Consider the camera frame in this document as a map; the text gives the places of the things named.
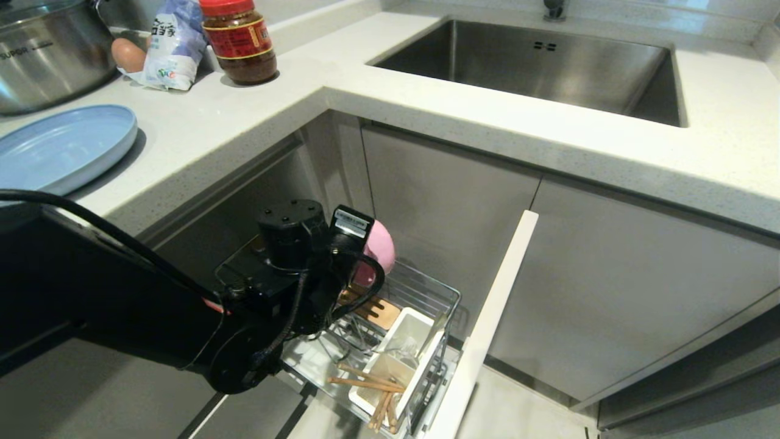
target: jar label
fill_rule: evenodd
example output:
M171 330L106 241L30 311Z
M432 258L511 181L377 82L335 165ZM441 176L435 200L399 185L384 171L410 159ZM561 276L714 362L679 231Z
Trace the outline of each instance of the jar label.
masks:
M265 20L236 27L204 27L214 54L222 59L244 59L271 51Z

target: faucet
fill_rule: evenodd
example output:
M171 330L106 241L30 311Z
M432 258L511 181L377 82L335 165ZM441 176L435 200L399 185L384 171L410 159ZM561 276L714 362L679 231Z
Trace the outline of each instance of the faucet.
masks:
M544 0L544 21L566 20L566 0Z

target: blue plate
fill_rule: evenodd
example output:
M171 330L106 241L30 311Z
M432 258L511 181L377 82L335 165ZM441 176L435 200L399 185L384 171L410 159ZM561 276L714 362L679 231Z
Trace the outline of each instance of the blue plate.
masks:
M66 195L114 166L137 134L135 113L120 105L38 120L0 139L0 188Z

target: stainless steel pot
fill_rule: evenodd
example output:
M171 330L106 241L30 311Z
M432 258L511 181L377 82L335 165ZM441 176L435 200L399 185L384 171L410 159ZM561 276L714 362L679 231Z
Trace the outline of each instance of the stainless steel pot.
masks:
M0 115L59 104L116 75L99 3L66 0L0 12Z

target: glass jar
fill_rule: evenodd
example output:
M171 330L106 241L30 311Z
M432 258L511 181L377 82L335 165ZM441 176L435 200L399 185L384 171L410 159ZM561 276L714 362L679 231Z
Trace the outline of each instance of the glass jar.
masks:
M219 66L233 82L260 84L278 76L265 19L252 0L200 0L200 8Z

